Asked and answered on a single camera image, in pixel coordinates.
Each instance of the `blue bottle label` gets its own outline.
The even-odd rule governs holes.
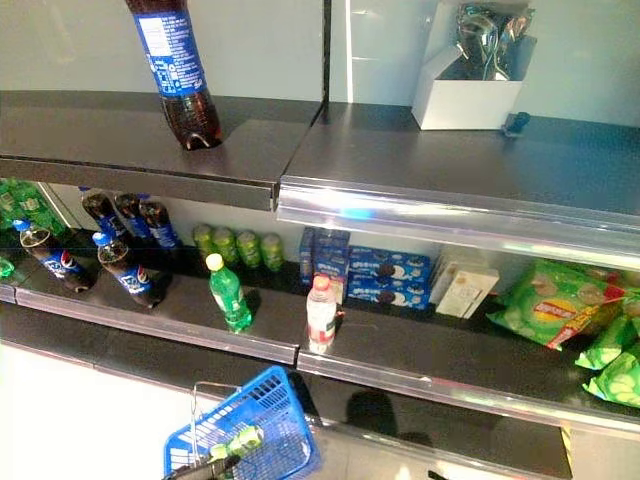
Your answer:
[[[162,248],[175,248],[180,245],[180,239],[171,225],[163,225],[158,228],[150,228],[153,237]]]
[[[126,272],[115,275],[115,277],[131,295],[140,295],[151,289],[149,275],[141,265],[131,267]]]
[[[162,95],[179,97],[207,88],[186,12],[134,15],[134,18]]]
[[[122,225],[122,222],[115,214],[100,218],[98,220],[98,226],[104,233],[108,233],[114,237],[119,237],[126,232],[124,225]]]
[[[82,271],[82,267],[66,250],[55,250],[47,258],[40,260],[40,263],[57,278],[65,278],[68,273]]]
[[[128,218],[127,221],[129,222],[129,226],[136,237],[144,238],[145,240],[152,238],[151,231],[149,231],[149,227],[147,226],[147,222],[144,221],[144,218]]]

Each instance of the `sprite bottle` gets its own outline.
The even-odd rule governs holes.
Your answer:
[[[240,280],[224,266],[219,253],[207,257],[207,268],[211,270],[209,288],[232,332],[239,332],[251,325],[253,317],[244,299]]]

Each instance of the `blue shopping basket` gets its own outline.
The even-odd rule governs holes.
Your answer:
[[[211,412],[195,421],[197,456],[219,443],[229,442],[241,430],[258,426],[262,445],[238,463],[235,479],[277,480],[304,478],[316,470],[320,455],[309,425],[282,367],[271,367]],[[165,475],[193,464],[192,426],[173,433],[165,445]]]

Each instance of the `green chip bag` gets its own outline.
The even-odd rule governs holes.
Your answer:
[[[575,364],[591,370],[601,370],[618,358],[637,338],[631,317],[620,315],[598,336],[591,347],[580,354]]]
[[[640,342],[622,352],[583,388],[609,402],[640,407]]]
[[[605,303],[624,291],[559,263],[538,259],[512,289],[506,310],[488,315],[494,323],[549,348],[576,335]]]

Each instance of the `floor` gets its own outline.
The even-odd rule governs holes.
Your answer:
[[[6,346],[0,347],[3,480],[159,480],[169,433],[189,420],[190,396]],[[201,401],[204,409],[212,402]],[[515,478],[478,472],[320,430],[314,480]],[[640,443],[573,432],[574,478],[640,478]]]

